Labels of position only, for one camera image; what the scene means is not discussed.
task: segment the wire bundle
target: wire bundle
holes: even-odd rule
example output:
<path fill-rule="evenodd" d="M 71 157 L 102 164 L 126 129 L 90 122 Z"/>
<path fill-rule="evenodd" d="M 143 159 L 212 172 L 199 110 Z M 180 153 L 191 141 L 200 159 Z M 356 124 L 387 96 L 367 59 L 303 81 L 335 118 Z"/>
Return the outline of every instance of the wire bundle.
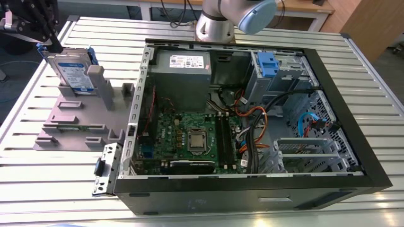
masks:
<path fill-rule="evenodd" d="M 166 9 L 166 6 L 164 6 L 164 2 L 163 2 L 163 0 L 160 0 L 160 1 L 162 1 L 163 13 L 164 13 L 164 15 L 167 16 L 167 18 L 170 20 L 170 26 L 172 28 L 178 28 L 179 26 L 188 26 L 188 23 L 182 24 L 184 16 L 186 16 L 187 2 L 190 4 L 190 8 L 192 10 L 192 13 L 194 13 L 194 16 L 195 16 L 195 20 L 198 20 L 198 17 L 196 17 L 196 14 L 195 14 L 195 10 L 194 10 L 194 7 L 192 7 L 192 4 L 191 4 L 190 0 L 184 0 L 184 9 L 183 9 L 183 12 L 182 12 L 182 14 L 179 15 L 179 17 L 176 19 L 171 18 L 170 14 L 168 14 L 168 11 Z"/>

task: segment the side panel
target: side panel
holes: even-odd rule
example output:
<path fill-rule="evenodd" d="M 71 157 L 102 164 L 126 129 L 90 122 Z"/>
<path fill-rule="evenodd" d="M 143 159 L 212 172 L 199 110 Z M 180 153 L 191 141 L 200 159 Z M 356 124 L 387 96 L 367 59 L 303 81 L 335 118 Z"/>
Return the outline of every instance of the side panel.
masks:
<path fill-rule="evenodd" d="M 327 188 L 119 193 L 118 196 L 136 215 L 148 215 L 322 209 L 359 193 L 360 190 L 340 191 L 338 188 Z"/>

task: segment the green circuit board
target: green circuit board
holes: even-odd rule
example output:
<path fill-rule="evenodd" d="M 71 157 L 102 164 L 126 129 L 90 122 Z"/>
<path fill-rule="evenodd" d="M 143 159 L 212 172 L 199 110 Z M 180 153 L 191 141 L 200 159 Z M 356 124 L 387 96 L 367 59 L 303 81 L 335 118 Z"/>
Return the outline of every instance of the green circuit board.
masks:
<path fill-rule="evenodd" d="M 230 126 L 232 132 L 235 128 L 240 125 L 238 117 L 228 118 Z M 206 144 L 207 150 L 195 155 L 188 151 L 188 133 L 192 130 L 200 130 L 206 133 Z M 200 160 L 200 161 L 214 161 L 215 162 L 215 173 L 216 174 L 236 174 L 243 171 L 236 162 L 236 168 L 230 166 L 227 169 L 219 166 L 219 153 L 216 144 L 216 129 L 215 129 L 215 114 L 203 113 L 162 113 L 158 121 L 158 134 L 155 147 L 140 146 L 143 153 L 151 153 L 148 155 L 151 161 L 144 159 L 146 169 L 148 169 L 148 174 L 159 174 L 159 167 L 156 166 L 156 160 Z"/>

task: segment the blue latch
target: blue latch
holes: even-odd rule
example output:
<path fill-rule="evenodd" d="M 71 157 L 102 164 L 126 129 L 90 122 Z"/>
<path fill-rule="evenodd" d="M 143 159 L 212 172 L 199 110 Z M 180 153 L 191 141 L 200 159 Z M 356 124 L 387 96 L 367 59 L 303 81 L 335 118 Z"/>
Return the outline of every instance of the blue latch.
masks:
<path fill-rule="evenodd" d="M 263 77 L 275 77 L 279 71 L 279 61 L 274 53 L 259 52 L 259 64 L 263 70 Z"/>

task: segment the aluminum table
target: aluminum table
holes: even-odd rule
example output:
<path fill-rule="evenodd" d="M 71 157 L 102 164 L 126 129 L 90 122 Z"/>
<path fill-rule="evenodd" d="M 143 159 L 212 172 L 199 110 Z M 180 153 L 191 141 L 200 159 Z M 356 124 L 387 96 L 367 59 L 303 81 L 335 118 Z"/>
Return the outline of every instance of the aluminum table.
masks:
<path fill-rule="evenodd" d="M 144 39 L 194 40 L 191 27 L 166 22 L 82 17 L 59 35 L 64 46 L 92 45 L 106 78 L 135 82 Z M 50 226 L 404 226 L 404 107 L 351 39 L 339 34 L 236 30 L 240 44 L 318 49 L 394 187 L 323 210 L 138 217 L 115 197 L 92 198 L 102 152 L 35 151 L 32 146 L 60 92 L 43 61 L 0 128 L 0 225 Z"/>

